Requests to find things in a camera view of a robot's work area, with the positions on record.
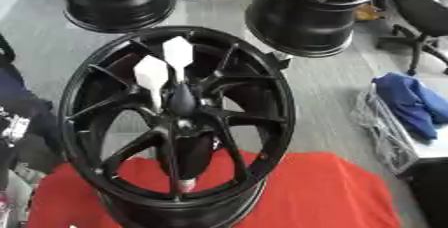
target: blue jacket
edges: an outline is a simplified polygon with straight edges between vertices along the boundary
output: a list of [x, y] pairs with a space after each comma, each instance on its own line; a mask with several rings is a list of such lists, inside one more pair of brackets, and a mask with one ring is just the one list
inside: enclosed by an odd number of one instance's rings
[[435, 139], [435, 125], [448, 123], [448, 101], [417, 79], [388, 73], [373, 82], [377, 94], [409, 132], [427, 140]]

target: black spoke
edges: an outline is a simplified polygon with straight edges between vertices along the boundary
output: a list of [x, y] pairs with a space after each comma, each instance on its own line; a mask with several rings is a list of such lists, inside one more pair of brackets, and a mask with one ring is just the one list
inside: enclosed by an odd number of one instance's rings
[[142, 41], [137, 41], [137, 40], [130, 40], [130, 42], [131, 42], [131, 45], [137, 46], [137, 47], [145, 50], [145, 52], [148, 52], [148, 54], [150, 54], [150, 55], [153, 55], [158, 58], [163, 56], [163, 48], [160, 45], [150, 46]]
[[202, 112], [206, 115], [206, 117], [211, 118], [211, 122], [215, 124], [215, 130], [218, 137], [233, 160], [235, 179], [241, 181], [250, 177], [250, 171], [246, 168], [246, 164], [244, 163], [244, 159], [239, 151], [238, 145], [230, 132], [226, 116], [223, 115], [223, 110], [216, 108], [204, 108], [202, 109]]
[[195, 31], [190, 31], [184, 34], [186, 40], [190, 41], [196, 35]]
[[277, 116], [255, 115], [247, 112], [224, 111], [230, 126], [275, 126], [286, 122]]
[[246, 168], [243, 156], [240, 153], [238, 145], [230, 132], [228, 124], [222, 119], [218, 119], [217, 122], [218, 137], [221, 139], [222, 144], [227, 149], [230, 157], [233, 160], [235, 167], [235, 179], [242, 181], [250, 176], [249, 170]]
[[143, 121], [145, 121], [146, 125], [150, 128], [154, 127], [157, 124], [157, 114], [151, 110], [149, 107], [141, 104], [129, 104], [124, 107], [126, 110], [135, 111], [142, 117]]
[[81, 141], [81, 150], [87, 156], [88, 161], [94, 166], [101, 163], [101, 144], [95, 143], [98, 142], [93, 138], [95, 134], [91, 130], [80, 130], [76, 135]]
[[230, 65], [230, 61], [232, 60], [232, 58], [234, 58], [234, 54], [237, 51], [238, 47], [239, 47], [238, 43], [232, 44], [232, 46], [229, 48], [224, 58], [219, 63], [217, 68], [218, 71], [223, 71]]
[[145, 132], [104, 160], [101, 167], [113, 178], [117, 175], [121, 163], [141, 151], [157, 146], [161, 143], [161, 139], [160, 132], [155, 129]]
[[168, 172], [170, 177], [170, 194], [175, 201], [179, 201], [182, 197], [182, 191], [180, 189], [180, 177], [179, 166], [177, 164], [177, 156], [175, 149], [175, 126], [169, 124], [166, 129], [163, 130], [164, 144], [162, 145], [162, 151], [168, 162]]
[[109, 78], [113, 79], [114, 81], [122, 84], [123, 86], [125, 86], [127, 88], [129, 88], [131, 86], [130, 83], [128, 83], [127, 81], [123, 80], [122, 78], [118, 77], [117, 75], [113, 74], [111, 71], [109, 71], [103, 67], [100, 67], [95, 64], [89, 64], [88, 67], [90, 70], [100, 72], [100, 73], [108, 76]]
[[264, 75], [237, 75], [215, 72], [213, 75], [205, 79], [202, 83], [202, 90], [211, 94], [216, 94], [220, 91], [226, 91], [231, 88], [242, 85], [261, 84], [274, 82], [276, 79], [271, 76]]
[[93, 115], [98, 115], [102, 112], [107, 112], [110, 110], [110, 108], [114, 108], [119, 106], [120, 104], [123, 104], [125, 100], [128, 98], [128, 95], [121, 92], [118, 94], [115, 94], [103, 101], [100, 101], [96, 104], [93, 104], [89, 107], [86, 107], [85, 109], [78, 111], [77, 113], [71, 115], [68, 117], [68, 120], [77, 120], [84, 117], [89, 117]]

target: chair wheel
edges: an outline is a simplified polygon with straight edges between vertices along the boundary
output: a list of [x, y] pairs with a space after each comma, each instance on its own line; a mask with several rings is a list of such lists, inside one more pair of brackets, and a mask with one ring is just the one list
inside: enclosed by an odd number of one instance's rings
[[394, 25], [394, 27], [393, 27], [393, 29], [392, 29], [392, 32], [391, 32], [392, 36], [397, 36], [397, 35], [398, 35], [398, 32], [400, 32], [399, 27], [396, 26], [396, 25]]
[[431, 43], [431, 46], [433, 47], [433, 48], [439, 48], [439, 41], [434, 41], [434, 42], [432, 42]]
[[46, 100], [46, 99], [41, 99], [43, 104], [45, 104], [45, 106], [48, 108], [49, 111], [53, 110], [54, 105], [53, 102], [51, 102], [50, 100]]
[[415, 70], [409, 70], [406, 72], [409, 76], [415, 76], [417, 74], [417, 72], [415, 72]]
[[381, 43], [381, 42], [378, 42], [378, 43], [376, 43], [376, 45], [375, 45], [375, 48], [376, 48], [376, 49], [383, 49], [383, 47], [384, 47], [384, 44]]

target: red cloth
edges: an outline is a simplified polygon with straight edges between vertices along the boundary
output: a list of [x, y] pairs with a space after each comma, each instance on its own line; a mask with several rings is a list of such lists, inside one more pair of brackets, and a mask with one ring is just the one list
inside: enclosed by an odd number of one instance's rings
[[[243, 154], [246, 161], [254, 158], [254, 154]], [[141, 187], [163, 191], [167, 186], [168, 180], [154, 160], [130, 159], [120, 174]], [[222, 183], [231, 175], [226, 154], [218, 152], [197, 189]], [[94, 190], [64, 164], [40, 184], [28, 225], [67, 228], [71, 224], [120, 228], [98, 203]], [[236, 227], [399, 228], [400, 223], [391, 196], [376, 175], [334, 154], [294, 153], [269, 176], [259, 204]]]

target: wheel rim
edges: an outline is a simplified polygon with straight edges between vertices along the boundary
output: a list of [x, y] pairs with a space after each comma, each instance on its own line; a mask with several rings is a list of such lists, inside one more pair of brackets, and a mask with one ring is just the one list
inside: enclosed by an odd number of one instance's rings
[[[189, 130], [187, 136], [179, 131], [180, 117], [170, 111], [169, 100], [166, 100], [168, 107], [164, 112], [153, 113], [147, 101], [148, 92], [138, 87], [132, 77], [132, 67], [139, 60], [147, 54], [163, 58], [160, 44], [176, 36], [185, 37], [195, 49], [195, 61], [187, 68], [188, 84], [197, 101], [188, 119], [195, 124], [195, 129]], [[67, 157], [81, 176], [112, 202], [111, 205], [116, 200], [147, 211], [163, 209], [164, 215], [170, 216], [167, 220], [173, 219], [179, 210], [195, 211], [195, 208], [222, 205], [245, 194], [249, 199], [259, 193], [254, 188], [261, 187], [281, 160], [294, 128], [290, 89], [282, 74], [273, 67], [273, 60], [247, 42], [200, 27], [159, 27], [119, 38], [88, 58], [64, 91], [59, 121]], [[170, 99], [171, 84], [170, 81], [166, 85], [165, 99]], [[223, 109], [224, 96], [238, 103], [244, 111]], [[99, 152], [87, 149], [86, 145], [90, 147], [93, 141], [104, 141], [107, 129], [124, 110], [141, 115], [148, 132], [101, 160]], [[262, 150], [250, 165], [242, 160], [230, 133], [230, 127], [241, 125], [255, 125], [263, 141]], [[184, 137], [197, 139], [203, 135], [220, 139], [234, 163], [234, 177], [216, 188], [183, 193], [179, 180], [188, 172], [179, 172], [178, 162], [182, 159], [175, 156], [179, 154], [176, 143]], [[149, 147], [158, 149], [162, 157], [160, 163], [165, 164], [170, 181], [168, 193], [139, 188], [118, 175], [117, 170], [124, 160]], [[203, 166], [208, 165], [207, 161], [209, 159], [205, 158]], [[195, 172], [200, 174], [205, 167]], [[172, 227], [188, 227], [189, 223], [188, 220], [177, 225], [175, 221], [167, 222]], [[204, 227], [214, 227], [214, 222], [218, 221], [212, 220]]]

